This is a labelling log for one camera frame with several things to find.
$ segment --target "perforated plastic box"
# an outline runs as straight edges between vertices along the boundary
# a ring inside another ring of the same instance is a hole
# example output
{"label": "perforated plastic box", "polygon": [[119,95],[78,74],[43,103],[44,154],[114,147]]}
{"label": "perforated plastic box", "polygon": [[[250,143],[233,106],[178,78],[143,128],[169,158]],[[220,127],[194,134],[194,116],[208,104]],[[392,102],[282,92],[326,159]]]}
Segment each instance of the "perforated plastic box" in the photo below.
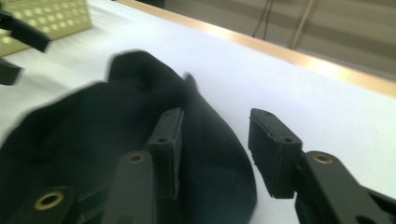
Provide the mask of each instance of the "perforated plastic box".
{"label": "perforated plastic box", "polygon": [[[3,9],[19,20],[25,21],[58,39],[92,27],[86,0],[0,0]],[[0,56],[27,49],[0,29]]]}

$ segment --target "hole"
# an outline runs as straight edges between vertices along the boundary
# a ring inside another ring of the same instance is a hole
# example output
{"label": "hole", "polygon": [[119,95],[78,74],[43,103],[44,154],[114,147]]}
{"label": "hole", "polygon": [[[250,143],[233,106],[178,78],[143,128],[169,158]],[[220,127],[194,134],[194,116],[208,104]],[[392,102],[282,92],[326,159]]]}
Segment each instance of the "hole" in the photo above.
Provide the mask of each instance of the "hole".
{"label": "hole", "polygon": [[20,20],[23,18],[23,15],[20,12],[14,12],[14,17]]}
{"label": "hole", "polygon": [[375,224],[375,222],[372,221],[370,218],[364,216],[357,216],[356,220],[359,224]]}
{"label": "hole", "polygon": [[60,191],[55,191],[47,193],[35,202],[36,210],[47,210],[57,204],[59,204],[64,199],[64,195]]}
{"label": "hole", "polygon": [[56,13],[56,18],[58,18],[59,20],[64,18],[64,15],[62,13]]}
{"label": "hole", "polygon": [[46,23],[47,20],[46,20],[44,17],[40,17],[40,18],[38,18],[38,22],[40,22],[40,23]]}
{"label": "hole", "polygon": [[43,32],[44,33],[49,33],[50,32],[50,28],[48,26],[44,26],[43,27]]}
{"label": "hole", "polygon": [[314,160],[323,164],[332,164],[332,158],[325,155],[315,155]]}
{"label": "hole", "polygon": [[43,10],[39,7],[35,7],[35,13],[41,14],[41,13],[43,13]]}
{"label": "hole", "polygon": [[29,10],[29,9],[26,9],[26,10],[24,10],[23,11],[23,14],[25,15],[25,16],[33,16],[33,12],[32,12],[32,10]]}
{"label": "hole", "polygon": [[50,28],[51,28],[52,30],[58,30],[58,29],[59,29],[59,26],[58,26],[57,24],[52,24],[52,25],[50,26]]}
{"label": "hole", "polygon": [[37,21],[36,20],[29,20],[29,24],[31,26],[36,26],[37,25]]}
{"label": "hole", "polygon": [[61,9],[61,7],[59,6],[59,4],[53,4],[52,7],[53,7],[55,10]]}
{"label": "hole", "polygon": [[49,19],[49,21],[55,21],[55,17],[52,15],[49,15],[47,18]]}
{"label": "hole", "polygon": [[139,162],[143,161],[144,159],[145,159],[145,157],[143,155],[136,154],[136,155],[130,156],[128,160],[129,160],[129,163],[135,164],[135,163],[139,163]]}
{"label": "hole", "polygon": [[1,42],[3,42],[4,44],[10,44],[12,42],[12,39],[11,37],[6,36],[1,39]]}
{"label": "hole", "polygon": [[117,224],[133,224],[134,218],[130,216],[122,216],[117,220]]}
{"label": "hole", "polygon": [[61,23],[59,23],[59,26],[61,26],[62,28],[65,28],[67,26],[66,22],[62,21]]}

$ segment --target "black fabric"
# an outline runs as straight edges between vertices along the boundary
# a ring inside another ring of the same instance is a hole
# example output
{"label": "black fabric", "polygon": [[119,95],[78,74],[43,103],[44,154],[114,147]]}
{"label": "black fabric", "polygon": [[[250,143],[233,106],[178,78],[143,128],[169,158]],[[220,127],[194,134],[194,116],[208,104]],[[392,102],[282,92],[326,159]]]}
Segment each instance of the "black fabric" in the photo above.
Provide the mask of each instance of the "black fabric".
{"label": "black fabric", "polygon": [[0,150],[0,223],[35,190],[83,193],[107,181],[118,158],[140,150],[161,113],[176,107],[185,112],[180,193],[172,206],[160,204],[159,223],[248,223],[256,187],[245,150],[192,77],[144,51],[116,56],[108,82],[31,112],[9,135]]}

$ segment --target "white surface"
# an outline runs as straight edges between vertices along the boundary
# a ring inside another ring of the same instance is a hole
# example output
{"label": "white surface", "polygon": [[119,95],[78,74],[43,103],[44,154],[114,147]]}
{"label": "white surface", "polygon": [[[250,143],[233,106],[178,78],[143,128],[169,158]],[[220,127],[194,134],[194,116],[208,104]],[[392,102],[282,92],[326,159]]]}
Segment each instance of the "white surface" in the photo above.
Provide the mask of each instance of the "white surface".
{"label": "white surface", "polygon": [[[396,99],[339,82],[257,51],[164,21],[109,0],[91,0],[93,28],[7,57],[26,70],[0,86],[0,141],[35,106],[106,76],[111,55],[144,49],[179,74],[190,72],[201,94],[247,148],[252,107],[276,114],[304,151],[337,156],[366,187],[396,198]],[[298,223],[294,201],[270,199],[257,172],[253,224]]]}

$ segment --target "black plastic part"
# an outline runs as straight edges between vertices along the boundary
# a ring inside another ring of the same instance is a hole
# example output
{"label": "black plastic part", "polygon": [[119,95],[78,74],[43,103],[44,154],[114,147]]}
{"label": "black plastic part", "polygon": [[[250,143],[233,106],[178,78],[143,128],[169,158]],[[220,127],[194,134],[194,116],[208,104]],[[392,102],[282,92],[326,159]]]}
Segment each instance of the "black plastic part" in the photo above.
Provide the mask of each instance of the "black plastic part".
{"label": "black plastic part", "polygon": [[294,196],[292,175],[302,155],[302,141],[275,115],[260,109],[250,112],[248,148],[272,197]]}
{"label": "black plastic part", "polygon": [[21,68],[15,64],[0,59],[0,84],[11,86],[15,84]]}
{"label": "black plastic part", "polygon": [[321,224],[317,211],[297,195],[295,209],[301,224]]}
{"label": "black plastic part", "polygon": [[45,52],[50,39],[35,27],[12,17],[7,11],[0,9],[0,29],[11,31],[10,36],[22,43]]}
{"label": "black plastic part", "polygon": [[378,204],[378,206],[382,209],[382,211],[389,213],[391,216],[396,217],[396,200],[376,192],[372,189],[367,189],[367,192],[372,197],[372,199]]}
{"label": "black plastic part", "polygon": [[77,220],[75,192],[68,187],[56,187],[32,195],[8,224],[74,224]]}
{"label": "black plastic part", "polygon": [[88,224],[92,220],[98,219],[103,215],[106,207],[106,200],[110,192],[112,181],[108,181],[95,189],[78,195],[78,210],[80,212],[78,224]]}
{"label": "black plastic part", "polygon": [[182,120],[183,112],[180,108],[164,112],[148,140],[148,151],[155,163],[158,199],[177,197]]}
{"label": "black plastic part", "polygon": [[367,190],[334,156],[324,152],[307,152],[301,168],[305,190],[298,192],[299,197],[313,203],[308,204],[318,212],[319,223],[392,223],[388,214],[380,209]]}
{"label": "black plastic part", "polygon": [[102,224],[156,223],[154,164],[146,151],[123,155],[111,187]]}

